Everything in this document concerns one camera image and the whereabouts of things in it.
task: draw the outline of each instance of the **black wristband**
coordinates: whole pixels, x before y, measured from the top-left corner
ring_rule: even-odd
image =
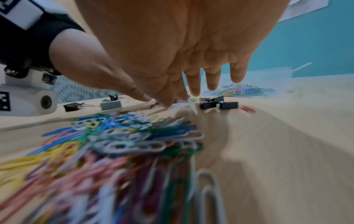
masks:
[[[66,29],[84,31],[68,15],[49,14],[46,12],[27,30],[27,52],[32,59],[32,65],[55,70],[49,58],[49,47],[54,38]]]

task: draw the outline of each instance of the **wooden table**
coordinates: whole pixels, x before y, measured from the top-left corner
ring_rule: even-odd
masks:
[[[294,79],[293,86],[277,99],[227,99],[253,107],[255,114],[149,110],[151,103],[137,101],[124,110],[186,117],[198,125],[205,149],[197,168],[217,176],[230,224],[354,223],[354,76]],[[43,133],[96,110],[58,112],[24,125],[0,118],[1,160],[38,148]],[[0,198],[5,196],[1,189]]]

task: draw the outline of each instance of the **bag of paper clips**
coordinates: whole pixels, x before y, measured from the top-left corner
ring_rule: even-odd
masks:
[[[41,148],[0,163],[0,187],[13,189],[0,224],[204,224],[207,195],[227,223],[215,177],[195,170],[204,135],[184,118],[96,114],[43,136]],[[201,191],[200,178],[210,181]]]

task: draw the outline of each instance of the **human hand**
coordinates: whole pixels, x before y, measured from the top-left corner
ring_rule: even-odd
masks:
[[[218,86],[230,63],[243,80],[252,53],[270,33],[289,0],[76,0],[106,51],[142,90],[164,106]]]
[[[74,29],[64,30],[51,43],[49,57],[60,73],[76,83],[115,90],[141,101],[151,100],[92,35]]]

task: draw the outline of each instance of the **palm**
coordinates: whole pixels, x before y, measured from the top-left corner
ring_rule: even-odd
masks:
[[[252,53],[272,30],[289,0],[76,0],[106,51],[148,95],[164,105],[218,85],[230,63],[242,81]]]

